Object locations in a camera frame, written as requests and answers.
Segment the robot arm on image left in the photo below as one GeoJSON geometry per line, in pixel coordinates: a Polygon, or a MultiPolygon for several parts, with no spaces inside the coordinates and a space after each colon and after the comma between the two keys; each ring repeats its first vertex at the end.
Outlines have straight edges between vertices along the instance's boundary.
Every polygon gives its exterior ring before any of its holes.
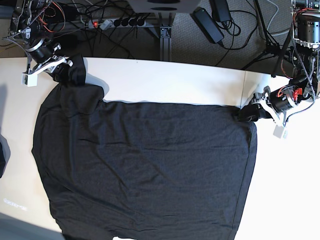
{"type": "Polygon", "coordinates": [[[35,87],[38,75],[47,73],[60,83],[68,76],[72,60],[58,54],[60,43],[54,34],[64,30],[66,14],[54,0],[18,0],[13,11],[8,36],[2,39],[20,47],[27,57],[22,84],[35,87]]]}

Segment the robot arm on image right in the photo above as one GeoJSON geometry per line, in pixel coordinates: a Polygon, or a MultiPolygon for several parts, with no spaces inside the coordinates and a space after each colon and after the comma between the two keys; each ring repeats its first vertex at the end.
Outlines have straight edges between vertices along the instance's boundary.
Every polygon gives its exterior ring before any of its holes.
{"type": "Polygon", "coordinates": [[[291,24],[282,45],[268,31],[260,4],[254,3],[265,37],[265,49],[243,69],[271,55],[277,58],[271,76],[275,78],[281,71],[289,82],[274,91],[266,86],[262,93],[253,93],[249,103],[238,112],[237,119],[241,122],[273,119],[284,127],[290,119],[287,111],[302,101],[314,104],[320,97],[320,2],[291,1],[291,24]]]}

